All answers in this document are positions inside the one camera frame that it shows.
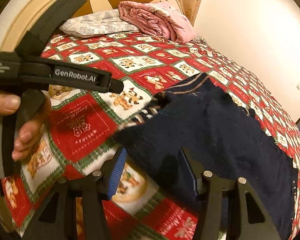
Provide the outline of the person's left hand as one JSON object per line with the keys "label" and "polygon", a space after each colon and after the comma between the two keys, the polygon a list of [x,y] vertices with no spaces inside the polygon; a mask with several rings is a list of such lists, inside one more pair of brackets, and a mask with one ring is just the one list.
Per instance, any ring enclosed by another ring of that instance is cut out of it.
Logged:
{"label": "person's left hand", "polygon": [[[0,116],[17,116],[20,104],[21,98],[19,96],[0,90]],[[11,153],[14,161],[23,160],[30,154],[37,144],[42,126],[51,110],[51,101],[45,97],[45,101],[27,122],[20,125],[16,118],[10,120],[13,124],[14,133],[18,135],[15,137]]]}

